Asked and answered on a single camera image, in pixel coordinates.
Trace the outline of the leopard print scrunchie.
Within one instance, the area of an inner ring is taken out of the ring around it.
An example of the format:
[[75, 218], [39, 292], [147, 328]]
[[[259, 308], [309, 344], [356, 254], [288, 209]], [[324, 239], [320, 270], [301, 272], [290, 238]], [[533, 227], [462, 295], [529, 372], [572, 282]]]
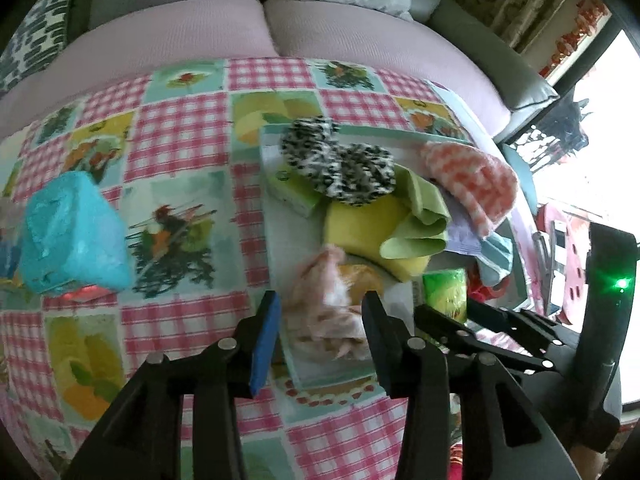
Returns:
[[294, 120], [281, 136], [280, 151], [288, 166], [331, 200], [363, 206], [395, 191], [392, 154], [376, 145], [341, 143], [340, 127], [330, 118]]

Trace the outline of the grey sofa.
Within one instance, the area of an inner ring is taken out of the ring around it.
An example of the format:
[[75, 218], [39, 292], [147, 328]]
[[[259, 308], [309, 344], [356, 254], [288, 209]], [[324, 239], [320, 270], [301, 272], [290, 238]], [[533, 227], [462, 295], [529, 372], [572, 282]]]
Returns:
[[316, 0], [183, 0], [90, 29], [91, 1], [72, 0], [66, 47], [1, 96], [4, 136], [110, 82], [214, 58], [326, 58], [427, 79], [461, 96], [492, 136], [558, 96], [454, 0], [411, 0], [411, 21]]

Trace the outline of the pink white striped towel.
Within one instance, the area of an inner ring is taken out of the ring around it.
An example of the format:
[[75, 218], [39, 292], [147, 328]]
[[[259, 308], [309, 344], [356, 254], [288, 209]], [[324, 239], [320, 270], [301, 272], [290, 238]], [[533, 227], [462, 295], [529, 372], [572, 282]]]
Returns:
[[520, 181], [503, 160], [454, 142], [426, 142], [420, 156], [427, 177], [464, 207], [482, 240], [510, 214]]

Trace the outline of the black white patterned cushion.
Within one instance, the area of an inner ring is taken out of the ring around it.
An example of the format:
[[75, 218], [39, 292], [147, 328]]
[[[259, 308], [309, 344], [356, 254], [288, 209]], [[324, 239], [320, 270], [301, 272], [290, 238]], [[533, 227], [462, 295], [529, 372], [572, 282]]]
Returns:
[[37, 0], [1, 55], [1, 95], [47, 68], [67, 44], [72, 0]]

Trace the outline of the teal wipes pack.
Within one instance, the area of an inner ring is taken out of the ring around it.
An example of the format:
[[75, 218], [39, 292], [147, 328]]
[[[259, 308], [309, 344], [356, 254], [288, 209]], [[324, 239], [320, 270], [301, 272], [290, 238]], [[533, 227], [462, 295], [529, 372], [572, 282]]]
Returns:
[[94, 299], [134, 281], [126, 226], [90, 174], [67, 171], [27, 202], [18, 273], [38, 295]]

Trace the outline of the green tissue pack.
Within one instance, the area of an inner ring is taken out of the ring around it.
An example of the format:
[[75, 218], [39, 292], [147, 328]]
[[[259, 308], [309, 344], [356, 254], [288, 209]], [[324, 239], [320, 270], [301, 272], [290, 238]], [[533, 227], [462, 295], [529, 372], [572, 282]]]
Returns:
[[312, 184], [290, 166], [268, 169], [266, 178], [272, 196], [304, 218], [309, 218], [322, 201]]
[[447, 315], [466, 321], [466, 272], [463, 269], [439, 270], [422, 276], [425, 304]]

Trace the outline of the light green cloth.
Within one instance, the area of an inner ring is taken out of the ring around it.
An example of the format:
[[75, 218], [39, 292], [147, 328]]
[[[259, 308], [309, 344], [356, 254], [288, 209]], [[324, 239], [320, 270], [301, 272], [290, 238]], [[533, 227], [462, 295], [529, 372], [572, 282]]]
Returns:
[[443, 252], [451, 217], [439, 188], [401, 165], [395, 166], [395, 179], [393, 196], [408, 212], [381, 244], [380, 256], [397, 260], [431, 257]]

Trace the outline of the teal stool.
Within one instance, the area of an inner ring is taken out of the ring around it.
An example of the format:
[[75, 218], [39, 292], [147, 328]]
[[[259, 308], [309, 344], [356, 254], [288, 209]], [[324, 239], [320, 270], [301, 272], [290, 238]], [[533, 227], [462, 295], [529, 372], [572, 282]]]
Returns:
[[509, 145], [502, 144], [500, 151], [506, 162], [518, 176], [529, 210], [533, 216], [536, 216], [538, 211], [538, 198], [532, 170], [530, 170], [528, 163], [521, 158], [521, 155]]

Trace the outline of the gold round pouch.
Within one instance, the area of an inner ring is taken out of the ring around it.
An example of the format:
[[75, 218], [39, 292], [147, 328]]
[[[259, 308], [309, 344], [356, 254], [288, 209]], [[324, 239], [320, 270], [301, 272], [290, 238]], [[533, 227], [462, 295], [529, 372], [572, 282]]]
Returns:
[[338, 267], [341, 279], [347, 287], [348, 296], [353, 306], [360, 308], [367, 292], [376, 292], [383, 297], [385, 287], [380, 277], [370, 266], [365, 264], [341, 264]]

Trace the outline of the patchwork tablecloth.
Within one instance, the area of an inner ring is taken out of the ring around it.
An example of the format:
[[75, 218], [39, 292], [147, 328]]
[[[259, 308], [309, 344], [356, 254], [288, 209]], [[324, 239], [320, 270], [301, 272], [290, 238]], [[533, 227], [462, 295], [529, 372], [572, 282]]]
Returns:
[[62, 474], [149, 353], [190, 356], [255, 307], [270, 285], [259, 133], [314, 115], [489, 148], [469, 107], [430, 78], [301, 58], [131, 76], [4, 139], [2, 197], [21, 208], [59, 174], [88, 172], [126, 224], [137, 275], [86, 304], [1, 296], [1, 419], [40, 478]]

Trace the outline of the red pink pipe-cleaner toy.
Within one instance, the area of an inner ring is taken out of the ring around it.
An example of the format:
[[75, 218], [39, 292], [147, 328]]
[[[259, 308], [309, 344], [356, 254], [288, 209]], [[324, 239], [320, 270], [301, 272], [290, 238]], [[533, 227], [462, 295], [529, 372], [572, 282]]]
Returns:
[[509, 284], [510, 278], [507, 276], [497, 285], [484, 285], [480, 279], [480, 274], [469, 271], [466, 277], [466, 294], [469, 298], [486, 304], [489, 300], [502, 298], [506, 294]]

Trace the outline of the purple wipes packet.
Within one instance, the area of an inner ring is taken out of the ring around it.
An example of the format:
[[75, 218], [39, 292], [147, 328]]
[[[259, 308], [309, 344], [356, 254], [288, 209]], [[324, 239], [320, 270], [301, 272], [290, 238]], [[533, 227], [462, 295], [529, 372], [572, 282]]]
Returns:
[[482, 253], [480, 238], [466, 209], [451, 195], [445, 194], [450, 221], [446, 229], [446, 252], [477, 257]]

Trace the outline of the blue face mask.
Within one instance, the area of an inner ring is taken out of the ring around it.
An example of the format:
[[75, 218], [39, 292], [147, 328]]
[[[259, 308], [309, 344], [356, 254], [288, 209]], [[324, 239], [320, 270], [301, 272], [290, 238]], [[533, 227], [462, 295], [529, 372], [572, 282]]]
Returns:
[[475, 257], [484, 286], [496, 287], [512, 271], [513, 242], [497, 232], [480, 241], [480, 254]]

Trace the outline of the yellow sponge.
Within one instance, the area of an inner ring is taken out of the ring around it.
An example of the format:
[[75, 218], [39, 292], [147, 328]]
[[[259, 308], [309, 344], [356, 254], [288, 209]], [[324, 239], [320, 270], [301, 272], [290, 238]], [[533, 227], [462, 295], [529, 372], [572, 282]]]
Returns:
[[334, 200], [326, 208], [323, 241], [342, 248], [346, 254], [375, 263], [401, 283], [408, 282], [426, 270], [431, 257], [390, 260], [380, 256], [381, 244], [407, 212], [393, 195], [363, 206]]

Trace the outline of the red perforated stool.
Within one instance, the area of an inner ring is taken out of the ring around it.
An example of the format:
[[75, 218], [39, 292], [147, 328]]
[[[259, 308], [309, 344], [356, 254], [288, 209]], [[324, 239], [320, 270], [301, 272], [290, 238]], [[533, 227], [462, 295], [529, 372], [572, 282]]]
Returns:
[[545, 204], [538, 209], [536, 225], [544, 232], [553, 266], [548, 310], [571, 330], [580, 332], [588, 296], [590, 221], [580, 216], [579, 210], [562, 211]]

